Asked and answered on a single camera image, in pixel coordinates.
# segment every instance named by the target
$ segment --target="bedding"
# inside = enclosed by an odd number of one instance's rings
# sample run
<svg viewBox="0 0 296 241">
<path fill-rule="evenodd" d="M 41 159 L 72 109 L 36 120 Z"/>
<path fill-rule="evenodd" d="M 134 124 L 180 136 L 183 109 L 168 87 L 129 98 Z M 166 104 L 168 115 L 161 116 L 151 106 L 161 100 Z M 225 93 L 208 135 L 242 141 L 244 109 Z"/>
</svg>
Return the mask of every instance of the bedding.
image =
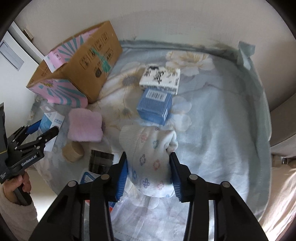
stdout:
<svg viewBox="0 0 296 241">
<path fill-rule="evenodd" d="M 65 118 L 52 152 L 35 164 L 57 194 L 87 168 L 91 149 L 114 154 L 119 161 L 119 133 L 125 125 L 155 125 L 136 110 L 143 93 L 139 80 L 147 65 L 181 68 L 178 95 L 163 130 L 175 130 L 181 163 L 208 182 L 229 181 L 257 219 L 268 202 L 271 155 L 269 109 L 250 56 L 254 46 L 206 49 L 156 42 L 123 41 L 123 53 L 103 86 L 99 100 L 88 109 L 103 117 L 100 143 L 83 143 L 85 155 L 75 164 L 63 159 L 69 119 Z M 37 97 L 30 123 L 37 121 L 45 100 Z M 67 116 L 69 106 L 54 105 Z M 210 202 L 210 240 L 213 209 Z M 148 197 L 127 180 L 124 196 L 111 212 L 113 232 L 120 240 L 182 240 L 189 205 L 173 197 Z"/>
</svg>

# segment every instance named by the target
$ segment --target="barcode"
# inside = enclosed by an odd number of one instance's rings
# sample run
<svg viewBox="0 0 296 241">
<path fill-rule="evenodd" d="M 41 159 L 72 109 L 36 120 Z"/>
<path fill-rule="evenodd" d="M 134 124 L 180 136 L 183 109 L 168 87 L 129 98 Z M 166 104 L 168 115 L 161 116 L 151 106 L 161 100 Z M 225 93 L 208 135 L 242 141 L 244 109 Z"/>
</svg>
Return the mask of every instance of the barcode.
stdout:
<svg viewBox="0 0 296 241">
<path fill-rule="evenodd" d="M 156 90 L 148 90 L 146 94 L 146 98 L 161 101 L 161 102 L 165 102 L 166 96 L 167 96 L 167 93 L 156 91 Z"/>
</svg>

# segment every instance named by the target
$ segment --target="white box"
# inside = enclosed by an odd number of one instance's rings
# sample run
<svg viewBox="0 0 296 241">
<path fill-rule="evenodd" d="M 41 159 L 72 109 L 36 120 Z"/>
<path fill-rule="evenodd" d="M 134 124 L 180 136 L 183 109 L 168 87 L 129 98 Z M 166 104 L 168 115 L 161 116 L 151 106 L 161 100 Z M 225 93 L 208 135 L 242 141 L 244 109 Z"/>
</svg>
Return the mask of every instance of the white box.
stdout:
<svg viewBox="0 0 296 241">
<path fill-rule="evenodd" d="M 155 88 L 171 94 L 178 93 L 180 69 L 171 67 L 148 66 L 140 80 L 142 89 Z"/>
<path fill-rule="evenodd" d="M 43 134 L 54 126 L 60 129 L 65 117 L 51 106 L 42 106 L 41 109 L 44 111 L 44 115 L 38 128 L 38 135 Z M 57 137 L 54 137 L 45 144 L 44 151 L 52 151 L 56 138 Z"/>
</svg>

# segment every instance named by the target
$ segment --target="human hand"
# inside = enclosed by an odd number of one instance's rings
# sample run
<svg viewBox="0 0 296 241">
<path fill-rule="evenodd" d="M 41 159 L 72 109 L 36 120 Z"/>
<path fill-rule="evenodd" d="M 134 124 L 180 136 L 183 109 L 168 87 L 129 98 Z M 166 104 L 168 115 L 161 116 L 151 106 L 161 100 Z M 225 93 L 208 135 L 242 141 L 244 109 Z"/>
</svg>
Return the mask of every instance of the human hand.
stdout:
<svg viewBox="0 0 296 241">
<path fill-rule="evenodd" d="M 23 176 L 18 175 L 13 179 L 6 180 L 3 183 L 4 195 L 8 199 L 8 201 L 12 203 L 17 203 L 17 197 L 13 191 L 17 189 L 21 184 L 23 184 L 22 190 L 24 192 L 31 191 L 32 186 L 27 172 L 25 172 Z"/>
</svg>

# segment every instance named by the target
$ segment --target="white cloth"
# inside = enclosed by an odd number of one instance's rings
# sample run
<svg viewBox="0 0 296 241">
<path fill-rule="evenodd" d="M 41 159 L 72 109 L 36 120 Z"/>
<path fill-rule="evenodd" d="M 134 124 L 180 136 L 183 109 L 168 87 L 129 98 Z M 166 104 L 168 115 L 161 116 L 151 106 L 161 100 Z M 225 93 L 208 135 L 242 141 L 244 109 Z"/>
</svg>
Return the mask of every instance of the white cloth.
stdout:
<svg viewBox="0 0 296 241">
<path fill-rule="evenodd" d="M 119 142 L 126 152 L 128 175 L 135 187 L 151 197 L 171 197 L 169 155 L 178 147 L 176 132 L 157 126 L 124 126 Z"/>
</svg>

